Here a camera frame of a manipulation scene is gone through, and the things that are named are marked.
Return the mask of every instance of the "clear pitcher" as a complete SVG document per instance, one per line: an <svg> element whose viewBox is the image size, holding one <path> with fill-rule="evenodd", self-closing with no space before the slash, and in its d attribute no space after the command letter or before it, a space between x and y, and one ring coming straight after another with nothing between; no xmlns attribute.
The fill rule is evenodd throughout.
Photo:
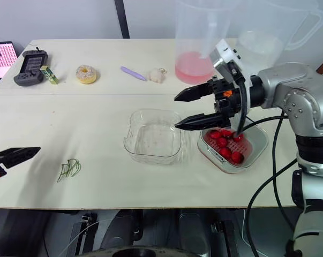
<svg viewBox="0 0 323 257"><path fill-rule="evenodd" d="M200 84L211 78L209 54L225 38L239 1L177 0L175 71L181 81Z"/></svg>
<svg viewBox="0 0 323 257"><path fill-rule="evenodd" d="M296 42L296 34L309 16L317 23ZM272 67L283 50L301 47L323 25L323 11L315 0L248 0L241 15L242 30L236 49L252 74Z"/></svg>

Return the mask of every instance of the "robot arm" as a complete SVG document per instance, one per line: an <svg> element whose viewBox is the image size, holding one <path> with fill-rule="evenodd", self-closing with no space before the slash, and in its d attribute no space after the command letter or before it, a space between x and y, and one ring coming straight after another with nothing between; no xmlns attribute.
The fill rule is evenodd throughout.
<svg viewBox="0 0 323 257"><path fill-rule="evenodd" d="M227 127L236 117L241 123L242 108L246 112L257 106L281 108L289 117L298 147L299 170L292 176L292 199L304 209L286 256L323 256L323 76L303 64L285 63L250 77L237 53L221 42L211 59L224 78L213 77L205 84L187 88L175 101L193 101L214 93L216 113L188 117L176 127ZM245 79L247 104L243 104L237 74L238 79Z"/></svg>

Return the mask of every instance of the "pink liquid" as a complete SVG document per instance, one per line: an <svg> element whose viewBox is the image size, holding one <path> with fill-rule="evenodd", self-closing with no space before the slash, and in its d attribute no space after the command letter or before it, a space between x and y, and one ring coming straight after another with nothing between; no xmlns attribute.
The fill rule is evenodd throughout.
<svg viewBox="0 0 323 257"><path fill-rule="evenodd" d="M176 75L188 84L206 82L213 75L213 70L210 58L200 58L199 52L185 52L176 60Z"/></svg>

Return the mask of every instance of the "strawberry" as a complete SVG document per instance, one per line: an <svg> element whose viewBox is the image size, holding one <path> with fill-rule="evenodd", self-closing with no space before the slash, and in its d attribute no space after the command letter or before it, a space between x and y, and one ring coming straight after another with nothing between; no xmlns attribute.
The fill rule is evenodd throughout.
<svg viewBox="0 0 323 257"><path fill-rule="evenodd" d="M211 137L212 139L218 139L222 137L222 133L218 130L211 130L209 132L209 137Z"/></svg>
<svg viewBox="0 0 323 257"><path fill-rule="evenodd" d="M228 140L225 138L218 138L217 139L217 145L222 148L222 147L226 147L228 144Z"/></svg>
<svg viewBox="0 0 323 257"><path fill-rule="evenodd" d="M229 131L229 130L222 130L222 136L227 138L227 139L230 139L231 138L231 135L232 135L232 132Z"/></svg>
<svg viewBox="0 0 323 257"><path fill-rule="evenodd" d="M240 135L236 135L236 132L232 134L232 139L235 142L240 142L243 139L243 134L241 133Z"/></svg>
<svg viewBox="0 0 323 257"><path fill-rule="evenodd" d="M219 154L226 160L231 158L231 150L228 147L223 147L219 150Z"/></svg>
<svg viewBox="0 0 323 257"><path fill-rule="evenodd" d="M235 163L242 163L243 159L244 159L244 157L243 157L242 153L233 152L231 155L231 160Z"/></svg>

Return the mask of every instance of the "donut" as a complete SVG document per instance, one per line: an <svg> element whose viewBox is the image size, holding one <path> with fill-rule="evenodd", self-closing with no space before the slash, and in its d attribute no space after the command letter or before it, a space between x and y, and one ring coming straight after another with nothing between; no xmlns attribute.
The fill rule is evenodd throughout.
<svg viewBox="0 0 323 257"><path fill-rule="evenodd" d="M81 65L76 71L77 79L83 84L90 84L97 78L96 70L88 65Z"/></svg>

